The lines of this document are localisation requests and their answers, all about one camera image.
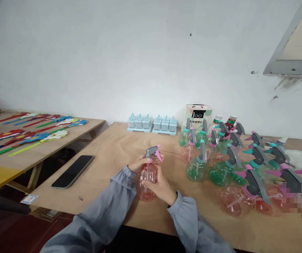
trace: wooden table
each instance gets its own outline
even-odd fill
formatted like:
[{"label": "wooden table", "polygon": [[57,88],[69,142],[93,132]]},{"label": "wooden table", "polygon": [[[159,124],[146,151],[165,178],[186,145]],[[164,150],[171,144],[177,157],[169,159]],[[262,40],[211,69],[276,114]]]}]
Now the wooden table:
[{"label": "wooden table", "polygon": [[[145,149],[161,144],[165,155],[163,173],[173,189],[193,197],[199,212],[233,248],[252,252],[302,251],[302,218],[300,214],[283,214],[273,218],[253,211],[245,219],[224,213],[216,200],[220,188],[210,180],[192,182],[186,177],[186,164],[180,159],[178,135],[170,136],[144,132],[128,132],[126,123],[114,123],[85,149],[40,185],[33,194],[39,197],[35,206],[67,213],[81,213],[108,186],[109,178],[133,162]],[[53,189],[51,184],[80,156],[96,156],[89,167],[69,189]],[[156,199],[141,202],[135,198],[124,221],[125,225],[177,235],[167,204]]]},{"label": "wooden table", "polygon": [[[0,120],[4,119],[4,118],[8,118],[14,114],[15,114],[15,112],[2,112],[2,113],[0,113]],[[31,121],[31,122],[28,122],[28,123],[25,123],[22,125],[14,126],[14,124],[20,123],[20,122],[24,121],[25,120],[24,119],[24,120],[21,120],[18,122],[3,125],[3,123],[11,121],[11,120],[15,120],[15,119],[17,119],[17,118],[10,119],[10,120],[4,121],[4,122],[0,122],[0,133],[8,132],[10,130],[15,130],[15,129],[22,129],[23,126],[38,121],[38,120],[35,120],[35,121]],[[44,144],[38,145],[34,148],[31,148],[16,156],[13,156],[13,157],[8,156],[10,153],[12,153],[12,151],[0,155],[0,187],[5,184],[8,184],[9,186],[14,187],[20,191],[23,191],[25,193],[30,193],[36,187],[36,183],[39,178],[39,174],[40,174],[40,171],[42,168],[42,163],[43,163],[44,159],[48,158],[49,156],[51,156],[55,152],[59,151],[63,147],[67,146],[68,144],[72,143],[73,141],[78,140],[81,136],[85,135],[88,132],[90,133],[92,139],[94,139],[96,136],[94,129],[96,127],[102,125],[105,122],[104,120],[100,120],[100,119],[86,119],[86,120],[88,121],[88,123],[85,125],[74,126],[70,129],[67,129],[68,135],[61,138],[60,140],[46,142]],[[35,128],[36,126],[39,126],[39,125],[40,124],[37,124],[37,125],[33,125],[33,126],[30,126],[27,128],[23,128],[23,129],[25,131],[36,131],[36,130],[40,129],[40,128]],[[49,126],[53,126],[53,124],[44,126],[42,128],[49,127]],[[49,130],[47,130],[47,132],[57,130],[58,128],[59,127],[49,129]],[[0,145],[8,142],[11,139],[12,138],[1,140]],[[30,146],[32,144],[33,143],[25,144],[25,145],[23,145],[22,148]],[[7,149],[9,147],[11,147],[11,145],[0,149],[0,151]],[[30,168],[33,168],[33,167],[34,167],[34,169],[31,174],[31,178],[29,180],[29,184],[27,187],[22,186],[22,185],[18,184],[17,182],[12,181],[14,178],[18,177],[22,173],[25,173],[27,170],[29,170]]]}]

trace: black phone screen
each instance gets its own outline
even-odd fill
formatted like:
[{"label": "black phone screen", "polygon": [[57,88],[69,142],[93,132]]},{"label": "black phone screen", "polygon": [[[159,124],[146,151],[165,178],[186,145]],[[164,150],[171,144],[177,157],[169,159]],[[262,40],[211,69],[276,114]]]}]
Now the black phone screen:
[{"label": "black phone screen", "polygon": [[67,188],[78,178],[94,157],[80,156],[53,184],[55,188]]}]

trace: gray jacket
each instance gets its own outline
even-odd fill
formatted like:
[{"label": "gray jacket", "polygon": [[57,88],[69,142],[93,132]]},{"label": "gray jacket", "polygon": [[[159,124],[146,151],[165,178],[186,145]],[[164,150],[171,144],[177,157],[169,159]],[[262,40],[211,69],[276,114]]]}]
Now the gray jacket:
[{"label": "gray jacket", "polygon": [[[75,215],[72,223],[45,244],[41,253],[99,252],[103,245],[108,245],[136,196],[135,176],[125,166],[83,213]],[[198,213],[195,200],[177,193],[178,198],[168,212],[186,252],[234,252]]]}]

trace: pink spray bottle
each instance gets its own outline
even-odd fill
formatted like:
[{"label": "pink spray bottle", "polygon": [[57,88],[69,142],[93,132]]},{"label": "pink spray bottle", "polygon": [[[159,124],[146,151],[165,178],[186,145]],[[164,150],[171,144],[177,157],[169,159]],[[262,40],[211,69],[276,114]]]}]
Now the pink spray bottle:
[{"label": "pink spray bottle", "polygon": [[137,195],[141,201],[152,201],[157,196],[146,186],[142,185],[143,180],[148,180],[151,183],[157,183],[158,168],[152,163],[151,155],[155,154],[160,161],[163,161],[159,154],[160,145],[153,146],[146,150],[145,158],[150,158],[149,163],[146,163],[140,169],[137,183]]}]

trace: sticker label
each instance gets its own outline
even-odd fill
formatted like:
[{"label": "sticker label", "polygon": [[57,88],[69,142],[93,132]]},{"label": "sticker label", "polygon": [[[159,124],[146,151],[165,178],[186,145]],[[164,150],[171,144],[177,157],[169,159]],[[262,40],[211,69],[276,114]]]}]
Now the sticker label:
[{"label": "sticker label", "polygon": [[34,200],[36,200],[38,198],[37,195],[28,195],[27,197],[25,197],[20,203],[22,204],[26,204],[26,205],[30,205]]}]

